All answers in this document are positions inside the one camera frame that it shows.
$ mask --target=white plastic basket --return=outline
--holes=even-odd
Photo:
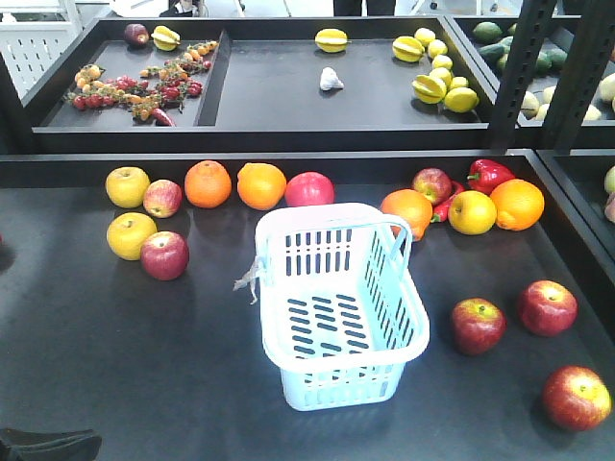
[[[402,230],[397,239],[391,225]],[[286,401],[316,410],[390,399],[430,339],[407,269],[410,228],[364,204],[281,208],[256,229],[262,343]]]

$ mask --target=display shelf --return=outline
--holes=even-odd
[[[477,24],[486,19],[483,16],[447,16],[451,21],[452,27],[456,30],[458,39],[468,50],[468,53],[473,57],[477,66],[481,69],[485,79],[489,82],[494,91],[498,91],[500,86],[500,76],[493,66],[489,66],[479,54],[479,48],[483,46],[477,43],[472,31]],[[517,21],[515,16],[497,16],[489,18],[500,25],[506,35],[506,30]],[[574,34],[580,22],[579,16],[554,16],[551,20],[548,37],[543,42],[541,49],[543,51],[560,48],[566,52],[570,51]],[[604,70],[603,75],[607,76],[615,72],[615,64],[609,62]],[[561,71],[550,71],[544,76],[534,76],[529,84],[528,91],[534,93],[540,103],[544,102],[542,92],[548,86],[557,85]],[[594,95],[592,103],[602,114],[600,120],[583,121],[578,138],[575,141],[575,148],[583,147],[609,147],[609,133],[612,129],[613,120],[615,120],[615,112],[613,108],[604,103],[598,92]],[[527,119],[523,114],[518,117],[519,129],[516,131],[516,144],[522,144],[531,147],[538,147],[542,143],[542,127],[541,121]]]
[[[42,152],[229,152],[344,151],[476,148],[484,146],[495,93],[442,16],[385,18],[147,19],[162,22],[192,41],[217,39],[206,97],[175,110],[178,127],[140,126],[121,109],[78,112],[62,104],[81,66],[98,62],[105,77],[134,75],[180,50],[164,53],[150,44],[138,52],[122,39],[125,19],[99,18],[62,55],[27,95],[25,110]],[[349,35],[347,50],[327,54],[316,33],[337,27]],[[395,37],[429,27],[447,44],[455,74],[465,76],[480,98],[476,110],[458,114],[418,101],[411,81],[429,73],[393,57]],[[324,67],[333,67],[345,88],[318,87]]]
[[[478,236],[431,224],[409,263],[430,316],[427,350],[406,366],[391,400],[307,413],[284,401],[249,290],[233,291],[253,262],[264,212],[234,191],[218,208],[184,202],[158,220],[190,247],[186,273],[169,282],[107,246],[109,222],[125,211],[106,196],[111,169],[131,164],[152,180],[182,183],[202,154],[0,157],[0,206],[10,217],[0,223],[0,422],[40,432],[92,428],[103,438],[100,461],[608,459],[614,418],[565,432],[546,419],[539,395],[547,375],[568,363],[594,368],[615,389],[615,263],[606,263],[540,158],[508,153],[498,161],[545,195],[539,223]],[[338,202],[373,206],[421,168],[463,181],[471,162],[487,156],[208,154],[232,178],[246,161],[272,162],[289,178],[320,171],[336,184]],[[536,279],[557,280],[578,297],[578,320],[555,338],[531,335],[515,314],[518,293]],[[508,330],[491,352],[467,357],[454,349],[449,315],[475,296],[504,311]]]

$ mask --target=lemon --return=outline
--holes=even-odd
[[[400,61],[417,62],[424,53],[425,47],[413,36],[398,36],[393,41],[393,54]]]
[[[451,82],[453,81],[453,74],[446,67],[436,67],[430,72],[430,77],[437,77],[442,80],[447,88],[451,87]]]
[[[427,104],[437,104],[446,95],[446,84],[437,77],[417,75],[412,82],[414,94]]]
[[[474,89],[460,87],[449,91],[444,98],[444,106],[453,112],[469,112],[479,104],[479,95]]]
[[[468,86],[470,86],[470,82],[465,77],[453,77],[449,89],[467,88]]]
[[[435,32],[426,27],[421,27],[414,33],[414,38],[419,40],[423,46],[428,46],[435,40]]]
[[[137,261],[141,258],[143,242],[157,231],[156,223],[147,214],[128,212],[109,224],[107,243],[122,259]]]
[[[453,68],[453,60],[446,55],[437,55],[431,62],[431,67],[444,67],[451,70]]]
[[[435,58],[438,55],[446,55],[449,52],[449,47],[442,40],[436,39],[427,47],[427,54],[430,58]]]
[[[348,36],[339,29],[323,29],[314,38],[316,46],[326,53],[339,53],[348,45]]]

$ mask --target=red bell pepper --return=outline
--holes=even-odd
[[[439,205],[433,207],[433,216],[431,217],[432,223],[443,223],[449,219],[449,208],[453,199],[459,195],[460,192],[465,190],[465,187],[461,182],[451,181],[453,183],[453,193],[451,196]]]
[[[472,189],[489,195],[496,186],[514,178],[515,175],[497,161],[480,158],[470,165],[468,184]]]

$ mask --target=garlic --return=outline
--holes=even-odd
[[[330,89],[342,89],[343,87],[344,84],[339,80],[335,71],[330,67],[325,67],[323,73],[320,74],[320,89],[329,91]]]

